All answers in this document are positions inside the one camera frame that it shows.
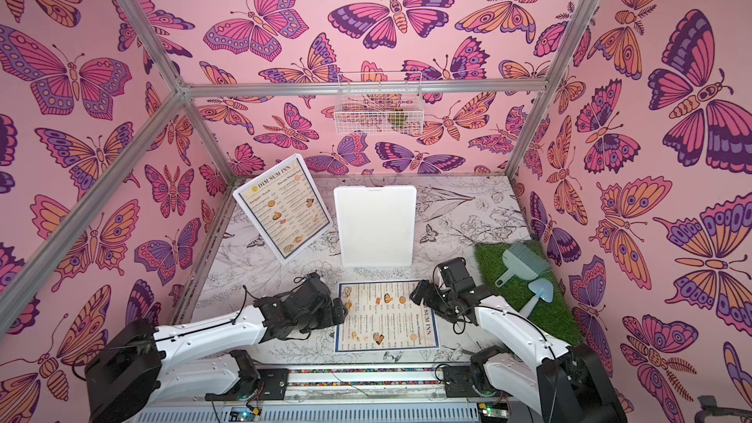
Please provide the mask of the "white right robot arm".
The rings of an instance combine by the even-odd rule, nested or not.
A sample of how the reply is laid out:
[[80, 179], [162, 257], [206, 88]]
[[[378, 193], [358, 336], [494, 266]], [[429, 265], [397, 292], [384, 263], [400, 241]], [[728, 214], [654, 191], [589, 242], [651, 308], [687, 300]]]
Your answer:
[[478, 285], [464, 258], [437, 266], [440, 283], [421, 280], [410, 299], [440, 318], [468, 322], [499, 344], [476, 352], [470, 381], [480, 394], [505, 393], [544, 422], [626, 422], [627, 415], [600, 358], [542, 330], [490, 286]]

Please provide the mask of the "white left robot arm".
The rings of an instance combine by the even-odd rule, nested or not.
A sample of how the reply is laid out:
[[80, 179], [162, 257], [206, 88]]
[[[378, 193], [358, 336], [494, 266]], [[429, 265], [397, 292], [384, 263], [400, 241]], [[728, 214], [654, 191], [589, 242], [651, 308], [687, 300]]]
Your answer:
[[133, 321], [84, 369], [89, 419], [125, 422], [152, 403], [187, 397], [256, 399], [264, 380], [250, 346], [287, 341], [295, 332], [309, 338], [343, 324], [347, 315], [313, 272], [288, 292], [248, 297], [236, 313], [172, 326]]

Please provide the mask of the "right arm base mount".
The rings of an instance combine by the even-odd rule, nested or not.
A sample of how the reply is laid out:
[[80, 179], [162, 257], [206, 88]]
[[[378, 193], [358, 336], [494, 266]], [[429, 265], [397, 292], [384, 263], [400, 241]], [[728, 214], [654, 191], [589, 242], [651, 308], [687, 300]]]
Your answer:
[[486, 364], [441, 363], [435, 377], [445, 386], [449, 398], [498, 398], [504, 394], [522, 396], [531, 389], [529, 379], [515, 367], [502, 362]]

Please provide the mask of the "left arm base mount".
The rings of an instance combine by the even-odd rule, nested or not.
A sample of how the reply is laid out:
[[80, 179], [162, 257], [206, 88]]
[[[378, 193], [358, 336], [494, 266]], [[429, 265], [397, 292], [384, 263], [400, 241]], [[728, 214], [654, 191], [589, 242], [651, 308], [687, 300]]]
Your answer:
[[241, 375], [239, 381], [223, 394], [207, 394], [205, 401], [283, 401], [289, 380], [289, 368], [266, 368]]

